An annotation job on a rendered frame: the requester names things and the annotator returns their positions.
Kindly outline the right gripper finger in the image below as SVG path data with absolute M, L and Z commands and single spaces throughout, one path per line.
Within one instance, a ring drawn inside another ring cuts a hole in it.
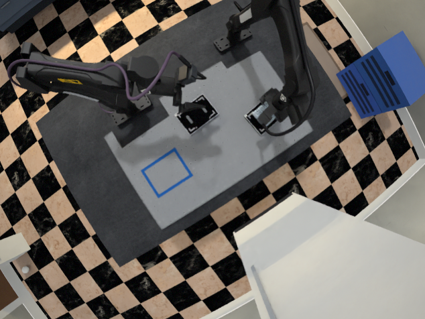
M 198 72 L 197 73 L 197 80 L 206 80 L 206 77 Z
M 197 108 L 195 108 L 195 107 L 197 107 Z M 184 103 L 184 106 L 183 106 L 183 111 L 181 113 L 185 113 L 185 112 L 191 111 L 193 109 L 202 109 L 202 108 L 205 108 L 205 107 L 206 106 L 204 106 L 204 105 L 199 105 L 199 104 L 195 104 L 195 103 L 185 102 Z M 193 109 L 188 109 L 188 108 L 193 108 Z M 188 109 L 188 110 L 185 110 L 185 109 Z

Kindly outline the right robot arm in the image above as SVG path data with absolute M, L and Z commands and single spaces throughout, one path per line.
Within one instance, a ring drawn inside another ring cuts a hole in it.
M 22 88 L 40 94 L 50 91 L 72 94 L 101 103 L 116 110 L 111 113 L 116 126 L 151 106 L 147 95 L 136 101 L 127 98 L 125 77 L 118 67 L 93 70 L 111 63 L 120 65 L 128 77 L 132 97 L 134 82 L 142 93 L 158 75 L 159 65 L 151 56 L 130 56 L 128 62 L 77 62 L 43 55 L 29 42 L 22 43 L 20 54 L 23 60 L 29 59 L 25 67 L 17 67 L 15 77 Z

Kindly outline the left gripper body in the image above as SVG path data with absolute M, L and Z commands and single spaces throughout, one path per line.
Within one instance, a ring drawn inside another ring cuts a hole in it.
M 272 119 L 272 115 L 275 115 L 280 122 L 283 122 L 288 114 L 286 108 L 288 105 L 283 105 L 278 98 L 279 90 L 270 88 L 265 94 L 264 99 L 268 103 L 268 107 L 263 111 L 262 115 L 259 117 L 266 125 Z

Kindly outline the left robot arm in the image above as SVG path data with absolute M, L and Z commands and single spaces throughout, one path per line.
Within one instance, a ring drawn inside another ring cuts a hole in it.
M 307 92 L 311 92 L 306 64 L 309 64 L 314 88 L 318 88 L 320 77 L 317 66 L 310 56 L 300 15 L 300 0 L 251 0 L 251 4 L 240 13 L 230 16 L 226 23 L 228 33 L 214 40 L 219 52 L 246 40 L 253 35 L 250 25 L 272 17 L 278 29 L 284 53 L 286 84 L 278 94 L 286 108 L 291 124 L 297 124 L 309 108 Z

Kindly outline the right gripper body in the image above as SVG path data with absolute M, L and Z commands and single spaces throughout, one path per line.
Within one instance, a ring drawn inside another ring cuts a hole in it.
M 183 111 L 184 104 L 182 103 L 182 87 L 186 85 L 181 81 L 188 79 L 188 66 L 185 64 L 177 68 L 175 77 L 160 76 L 158 81 L 160 85 L 156 85 L 156 95 L 173 97 L 173 107 L 179 107 L 178 112 Z

